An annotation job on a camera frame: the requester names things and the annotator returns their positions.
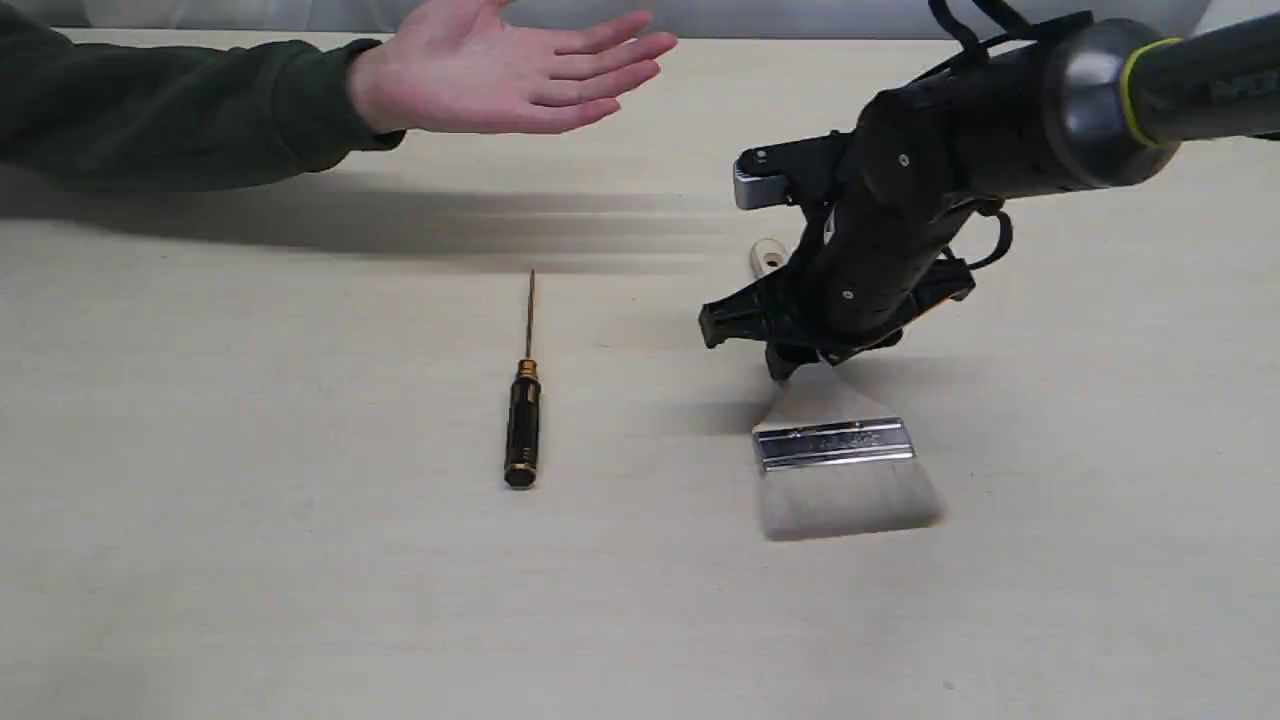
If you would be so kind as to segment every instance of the dark green sweater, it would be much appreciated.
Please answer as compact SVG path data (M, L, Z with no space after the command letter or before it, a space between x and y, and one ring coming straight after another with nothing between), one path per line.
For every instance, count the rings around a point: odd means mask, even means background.
M0 3L0 164L87 188L202 191L326 170L390 150L351 106L351 60L320 51L73 44Z

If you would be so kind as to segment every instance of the table surface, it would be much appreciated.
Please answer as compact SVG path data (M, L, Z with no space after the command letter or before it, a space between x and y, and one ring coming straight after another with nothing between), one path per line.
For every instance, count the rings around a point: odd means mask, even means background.
M562 137L160 205L6 184L0 716L1271 716L1268 145L1014 205L966 302L846 370L946 521L762 537L762 351L696 314L800 215L737 211L730 164L951 50L690 41ZM530 266L544 469L511 493Z

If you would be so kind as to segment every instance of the open palm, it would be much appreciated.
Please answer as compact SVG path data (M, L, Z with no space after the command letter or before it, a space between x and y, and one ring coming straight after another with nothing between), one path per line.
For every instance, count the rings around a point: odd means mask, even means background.
M356 61L352 96L379 132L561 133L616 113L676 46L648 13L585 31L507 24L507 0L430 0Z

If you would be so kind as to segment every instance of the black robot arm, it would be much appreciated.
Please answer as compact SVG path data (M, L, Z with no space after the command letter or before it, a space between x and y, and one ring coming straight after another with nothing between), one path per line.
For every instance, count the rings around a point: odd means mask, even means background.
M1001 0L975 4L1004 35L982 42L931 0L960 54L879 92L851 132L736 160L741 209L799 206L805 228L782 268L703 307L708 347L764 342L786 379L896 345L1009 251L1006 201L1139 184L1183 141L1280 131L1280 14L1178 41L1133 20L1032 24ZM1010 40L1024 42L991 54ZM975 214L998 238L968 263L950 243Z

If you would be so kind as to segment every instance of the finger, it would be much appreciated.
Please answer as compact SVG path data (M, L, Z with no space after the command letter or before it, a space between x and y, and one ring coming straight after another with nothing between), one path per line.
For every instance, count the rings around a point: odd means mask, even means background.
M617 100L593 100L568 108L527 105L513 119L508 132L527 135L558 135L608 118L622 109Z
M658 63L645 60L591 79L553 79L536 94L534 102L550 108L566 108L593 100L617 97L658 77L659 72L662 68L658 67Z
M552 60L550 77L552 79L590 79L627 65L655 60L675 46L676 36L659 32L595 55L562 55Z
M603 53L640 35L640 31L649 27L652 22L652 13L636 10L584 31L564 32L557 44L556 53L561 55Z

